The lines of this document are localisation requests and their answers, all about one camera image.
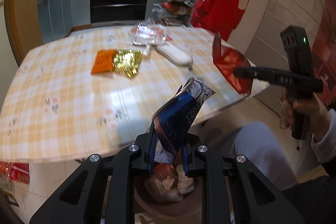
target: orange snack package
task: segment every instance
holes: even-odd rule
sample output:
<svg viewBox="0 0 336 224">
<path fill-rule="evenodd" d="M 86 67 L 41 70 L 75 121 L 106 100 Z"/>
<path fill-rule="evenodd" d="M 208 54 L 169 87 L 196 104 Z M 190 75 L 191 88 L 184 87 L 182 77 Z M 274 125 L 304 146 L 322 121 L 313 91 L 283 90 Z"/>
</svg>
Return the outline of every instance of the orange snack package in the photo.
<svg viewBox="0 0 336 224">
<path fill-rule="evenodd" d="M 117 50 L 100 50 L 97 52 L 91 74 L 99 72 L 113 71 L 112 60 L 116 55 Z"/>
</svg>

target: wooden cabinet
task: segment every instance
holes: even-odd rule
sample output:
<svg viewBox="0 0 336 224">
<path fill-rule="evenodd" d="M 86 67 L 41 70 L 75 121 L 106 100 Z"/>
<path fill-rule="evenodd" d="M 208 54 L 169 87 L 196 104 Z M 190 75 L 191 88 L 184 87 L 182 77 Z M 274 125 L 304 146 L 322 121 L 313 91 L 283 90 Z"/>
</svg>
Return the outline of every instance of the wooden cabinet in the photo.
<svg viewBox="0 0 336 224">
<path fill-rule="evenodd" d="M 91 24 L 90 0 L 71 0 L 73 26 Z"/>
</svg>

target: yellow checkered tablecloth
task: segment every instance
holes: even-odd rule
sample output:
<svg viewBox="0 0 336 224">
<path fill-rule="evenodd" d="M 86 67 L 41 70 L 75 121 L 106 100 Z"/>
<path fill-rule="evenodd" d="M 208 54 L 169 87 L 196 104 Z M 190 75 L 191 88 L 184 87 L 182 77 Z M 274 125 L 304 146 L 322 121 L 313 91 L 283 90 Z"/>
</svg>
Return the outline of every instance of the yellow checkered tablecloth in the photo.
<svg viewBox="0 0 336 224">
<path fill-rule="evenodd" d="M 130 29 L 95 30 L 27 54 L 0 114 L 0 160 L 60 161 L 116 152 L 145 132 L 153 113 L 191 76 L 216 92 L 194 125 L 244 98 L 213 65 L 213 37 L 201 28 L 169 28 L 172 44 L 192 55 L 192 71 L 152 49 L 133 79 L 115 73 L 91 75 L 98 50 L 133 47 Z M 251 95 L 266 87 L 254 81 Z"/>
</svg>

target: built-in oven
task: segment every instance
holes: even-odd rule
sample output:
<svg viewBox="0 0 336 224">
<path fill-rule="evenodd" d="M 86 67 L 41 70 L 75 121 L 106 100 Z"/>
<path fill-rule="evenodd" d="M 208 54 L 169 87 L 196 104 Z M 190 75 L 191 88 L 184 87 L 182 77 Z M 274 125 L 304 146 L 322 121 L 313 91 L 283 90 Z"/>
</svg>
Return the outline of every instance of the built-in oven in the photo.
<svg viewBox="0 0 336 224">
<path fill-rule="evenodd" d="M 128 25 L 145 19 L 147 0 L 90 0 L 91 24 Z"/>
</svg>

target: red envelope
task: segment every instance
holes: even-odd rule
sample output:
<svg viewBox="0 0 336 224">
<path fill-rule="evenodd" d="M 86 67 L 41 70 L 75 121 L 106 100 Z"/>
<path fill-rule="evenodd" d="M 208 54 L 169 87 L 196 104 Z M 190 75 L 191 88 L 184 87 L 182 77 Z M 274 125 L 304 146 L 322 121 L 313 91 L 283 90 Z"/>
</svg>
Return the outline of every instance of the red envelope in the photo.
<svg viewBox="0 0 336 224">
<path fill-rule="evenodd" d="M 237 78 L 233 75 L 236 67 L 251 67 L 250 62 L 235 49 L 222 46 L 220 34 L 217 33 L 212 44 L 212 60 L 225 79 L 239 94 L 251 94 L 252 80 Z"/>
</svg>

